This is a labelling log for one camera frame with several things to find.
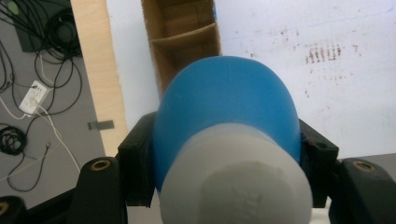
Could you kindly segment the white power strip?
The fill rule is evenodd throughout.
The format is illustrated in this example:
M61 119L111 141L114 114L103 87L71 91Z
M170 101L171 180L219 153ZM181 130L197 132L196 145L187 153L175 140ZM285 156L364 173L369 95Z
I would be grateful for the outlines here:
M24 95L19 105L19 109L28 116L33 115L45 101L49 92L49 87L42 84L40 81L35 80L30 86L28 92Z

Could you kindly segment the blue dish soap bottle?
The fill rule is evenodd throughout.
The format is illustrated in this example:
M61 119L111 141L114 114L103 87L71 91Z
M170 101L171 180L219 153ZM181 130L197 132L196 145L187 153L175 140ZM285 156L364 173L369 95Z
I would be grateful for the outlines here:
M309 224L301 156L294 103L272 70L229 56L192 63L155 119L163 224Z

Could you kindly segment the blue cardboard box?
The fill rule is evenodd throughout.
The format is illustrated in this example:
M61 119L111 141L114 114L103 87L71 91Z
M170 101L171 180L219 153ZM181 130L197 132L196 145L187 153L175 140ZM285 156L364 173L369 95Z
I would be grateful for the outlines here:
M141 0L159 93L189 64L221 53L214 0Z

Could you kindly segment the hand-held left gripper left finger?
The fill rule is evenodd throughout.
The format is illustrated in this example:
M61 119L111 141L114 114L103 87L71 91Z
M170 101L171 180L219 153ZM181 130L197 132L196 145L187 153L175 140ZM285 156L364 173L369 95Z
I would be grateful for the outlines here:
M155 112L144 115L118 147L121 188L128 206L151 206L155 190L152 159L155 118Z

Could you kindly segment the black flat floor panel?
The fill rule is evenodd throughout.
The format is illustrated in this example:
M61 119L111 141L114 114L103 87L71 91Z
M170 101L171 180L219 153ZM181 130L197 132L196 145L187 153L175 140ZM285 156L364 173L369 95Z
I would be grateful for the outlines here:
M7 0L24 52L53 50L65 58L81 55L70 0Z

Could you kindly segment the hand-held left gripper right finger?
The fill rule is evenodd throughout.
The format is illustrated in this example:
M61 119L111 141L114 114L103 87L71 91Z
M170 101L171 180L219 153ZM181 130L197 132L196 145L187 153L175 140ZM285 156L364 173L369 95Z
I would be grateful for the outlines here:
M299 120L301 132L300 166L303 169L313 198L314 208L324 208L330 188L330 173L336 164L339 147Z

